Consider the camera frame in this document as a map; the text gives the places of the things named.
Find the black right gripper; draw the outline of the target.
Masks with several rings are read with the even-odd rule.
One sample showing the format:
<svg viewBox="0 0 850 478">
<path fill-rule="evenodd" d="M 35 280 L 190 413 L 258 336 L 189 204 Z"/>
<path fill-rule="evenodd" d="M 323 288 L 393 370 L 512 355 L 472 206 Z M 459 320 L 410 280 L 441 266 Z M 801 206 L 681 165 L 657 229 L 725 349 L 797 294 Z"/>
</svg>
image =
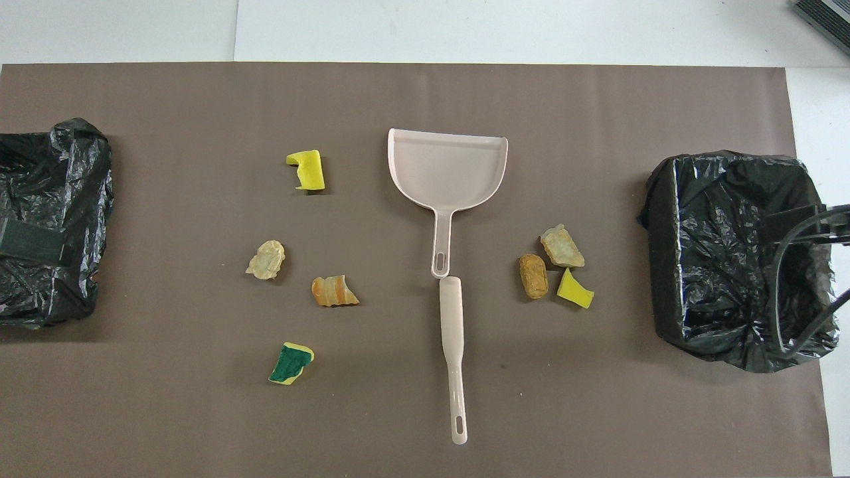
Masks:
<svg viewBox="0 0 850 478">
<path fill-rule="evenodd" d="M 801 208 L 769 214 L 762 221 L 761 243 L 848 245 L 849 209 L 847 204 L 827 206 L 810 204 Z"/>
</svg>

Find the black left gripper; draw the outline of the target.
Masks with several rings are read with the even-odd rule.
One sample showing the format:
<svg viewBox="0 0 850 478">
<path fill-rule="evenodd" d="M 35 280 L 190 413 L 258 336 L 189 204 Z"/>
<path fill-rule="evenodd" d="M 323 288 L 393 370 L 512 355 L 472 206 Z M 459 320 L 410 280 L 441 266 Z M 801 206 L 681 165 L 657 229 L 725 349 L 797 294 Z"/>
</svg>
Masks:
<svg viewBox="0 0 850 478">
<path fill-rule="evenodd" d="M 67 264 L 66 242 L 61 231 L 13 218 L 1 220 L 1 255 L 50 266 Z"/>
</svg>

